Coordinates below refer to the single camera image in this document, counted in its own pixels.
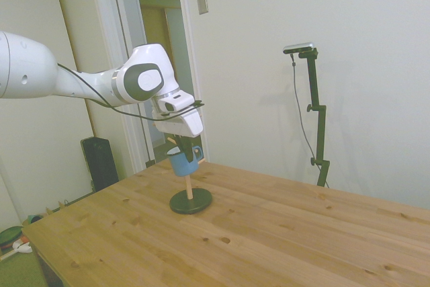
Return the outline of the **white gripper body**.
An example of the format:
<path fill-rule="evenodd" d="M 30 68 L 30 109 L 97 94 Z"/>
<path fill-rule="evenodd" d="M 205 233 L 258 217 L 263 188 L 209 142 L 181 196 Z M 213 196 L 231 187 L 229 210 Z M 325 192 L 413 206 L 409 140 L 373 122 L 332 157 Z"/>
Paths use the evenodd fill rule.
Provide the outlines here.
<path fill-rule="evenodd" d="M 184 110 L 171 112 L 169 115 L 166 112 L 158 112 L 153 108 L 152 115 L 156 119 L 155 127 L 158 131 L 167 134 L 195 138 L 203 131 L 202 119 L 198 112 L 198 108 L 201 106 L 203 106 L 203 103 L 196 101 Z"/>

